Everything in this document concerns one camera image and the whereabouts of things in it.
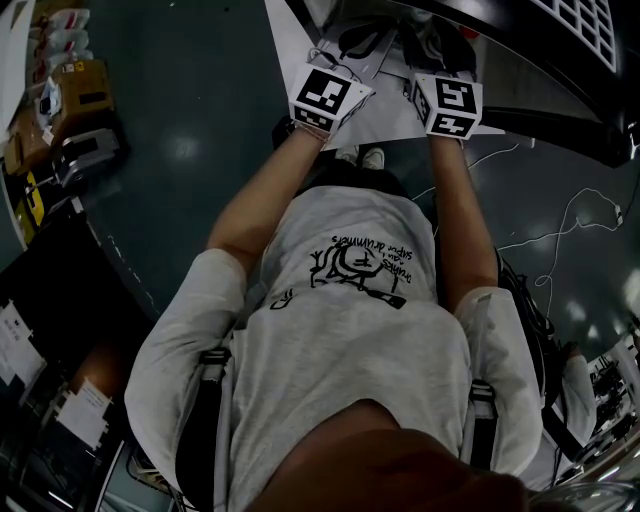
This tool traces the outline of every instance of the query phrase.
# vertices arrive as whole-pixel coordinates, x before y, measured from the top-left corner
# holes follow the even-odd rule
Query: person
[[[557,398],[555,405],[562,414],[562,418],[566,415],[569,432],[584,447],[596,426],[597,404],[587,360],[575,344],[569,351],[562,371],[560,393],[563,396]],[[522,472],[520,479],[527,488],[543,491],[555,485],[556,478],[561,476],[569,466],[571,461],[560,452],[549,433],[544,431],[538,453],[529,467]]]
[[[228,493],[216,511],[355,510],[372,501],[408,510],[443,493],[475,499],[483,478],[523,503],[511,477],[478,477],[455,460],[472,379],[494,388],[498,473],[518,475],[535,455],[541,402],[513,299],[497,288],[461,145],[428,141],[442,306],[432,226],[384,170],[379,148],[362,169],[357,147],[339,150],[333,168],[298,193],[327,142],[299,125],[226,206],[144,342],[125,394],[134,434],[172,486],[199,357],[229,340],[232,434],[220,473],[226,458],[215,457]],[[266,294],[243,324],[254,272]],[[423,485],[429,472],[435,487]],[[381,480],[384,499],[371,494]]]

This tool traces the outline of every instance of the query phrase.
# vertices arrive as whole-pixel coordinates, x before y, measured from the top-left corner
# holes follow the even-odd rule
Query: black strap
[[[483,380],[474,379],[469,398],[474,404],[476,416],[469,464],[474,468],[488,470],[491,469],[493,445],[498,427],[495,391]]]
[[[550,406],[542,409],[542,424],[567,459],[571,462],[580,459],[582,446]]]
[[[216,442],[224,365],[229,359],[227,349],[204,354],[205,366],[220,365],[217,380],[202,380],[198,395],[182,431],[176,454],[176,478],[180,490],[198,512],[213,512]]]

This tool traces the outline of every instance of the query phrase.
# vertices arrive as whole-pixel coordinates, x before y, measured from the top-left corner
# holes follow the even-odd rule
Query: white wire
[[[582,224],[580,222],[580,219],[578,219],[578,217],[576,216],[576,222],[573,226],[571,226],[571,228],[567,229],[566,231],[563,231],[564,228],[564,224],[567,221],[567,214],[569,213],[569,207],[571,206],[571,203],[573,203],[573,201],[575,201],[583,192],[593,192],[595,194],[598,194],[602,199],[604,199],[605,201],[609,201],[612,205],[613,205],[613,209],[616,215],[616,222],[617,224],[615,225],[615,227],[610,227],[610,226],[605,226],[604,224],[599,224],[597,222],[592,222],[589,224]],[[593,189],[593,188],[589,188],[589,187],[585,187],[582,190],[580,190],[579,192],[577,192],[576,194],[573,195],[573,197],[571,199],[569,199],[569,202],[567,203],[567,206],[564,209],[564,214],[562,216],[562,222],[560,223],[560,229],[558,231],[556,231],[555,233],[547,233],[546,235],[541,235],[538,236],[536,238],[531,238],[529,240],[525,240],[524,242],[519,242],[519,243],[515,243],[515,244],[511,244],[511,245],[505,245],[504,247],[500,247],[498,248],[498,251],[504,251],[506,249],[512,249],[513,247],[523,247],[527,244],[531,244],[533,242],[539,242],[540,240],[544,240],[545,238],[548,238],[550,236],[556,236],[556,247],[554,250],[554,254],[553,254],[553,264],[551,265],[551,270],[549,270],[549,272],[547,274],[542,274],[541,276],[538,276],[536,278],[536,280],[533,282],[533,284],[535,286],[537,286],[538,288],[540,288],[541,286],[544,286],[545,284],[549,283],[549,302],[547,303],[547,314],[546,317],[549,318],[549,312],[551,311],[551,302],[553,301],[553,278],[552,278],[552,274],[553,271],[556,269],[556,265],[558,263],[558,251],[560,250],[560,239],[562,238],[562,235],[566,235],[568,233],[571,233],[574,229],[576,228],[581,228],[581,229],[587,229],[587,228],[604,228],[607,231],[617,231],[617,229],[622,225],[622,222],[624,221],[624,219],[622,219],[621,214],[620,214],[620,206],[616,203],[614,203],[611,199],[609,199],[608,197],[606,197],[605,195],[602,194],[602,192],[600,192],[599,190]]]
[[[473,162],[470,166],[469,169],[472,169],[473,167],[475,167],[476,165],[478,165],[480,162],[483,162],[484,160],[486,160],[487,158],[491,158],[492,156],[495,155],[499,155],[500,153],[508,153],[509,151],[513,151],[514,149],[516,149],[518,147],[519,144],[514,144],[513,146],[511,146],[508,149],[500,149],[499,151],[494,151],[493,153],[489,153],[488,155],[483,156],[482,158],[479,158],[478,160],[476,160],[475,162]],[[427,190],[423,190],[422,192],[420,192],[416,197],[412,198],[412,201],[415,201],[416,199],[420,199],[423,195],[425,195],[427,192],[431,192],[432,190],[435,190],[436,187],[431,187],[428,188]]]

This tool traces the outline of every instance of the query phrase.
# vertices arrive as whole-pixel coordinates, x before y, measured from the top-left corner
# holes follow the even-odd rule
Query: yellow object
[[[22,231],[22,237],[24,238],[24,242],[29,245],[33,240],[33,237],[36,236],[36,228],[31,222],[31,217],[29,216],[29,212],[27,212],[27,207],[24,204],[24,201],[20,199],[18,206],[14,211],[16,214],[16,220],[20,225],[20,230]]]
[[[33,187],[36,186],[36,179],[31,171],[27,174],[27,182]],[[27,203],[29,203],[29,210],[31,210],[31,215],[33,215],[36,225],[40,226],[42,219],[44,219],[44,203],[42,202],[40,191],[37,188],[34,188],[32,192],[27,194]]]

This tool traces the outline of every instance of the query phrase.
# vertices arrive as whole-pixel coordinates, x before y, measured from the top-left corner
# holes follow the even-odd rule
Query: floor
[[[91,0],[91,49],[107,61],[131,155],[91,184],[83,203],[103,248],[152,318],[171,300],[213,220],[272,149],[271,129],[287,111],[286,93],[261,0]],[[509,136],[478,136],[468,161],[509,148]],[[424,139],[382,145],[412,196],[432,183]],[[472,170],[497,247],[557,232],[569,199],[599,190],[624,213],[640,162],[609,169],[537,142]],[[417,203],[432,208],[431,194]],[[615,226],[613,206],[595,193],[574,203],[565,230],[580,222]],[[640,205],[622,228],[577,229],[561,237],[550,318],[561,340],[588,358],[607,350],[640,313]],[[529,276],[547,309],[556,237],[502,255]]]

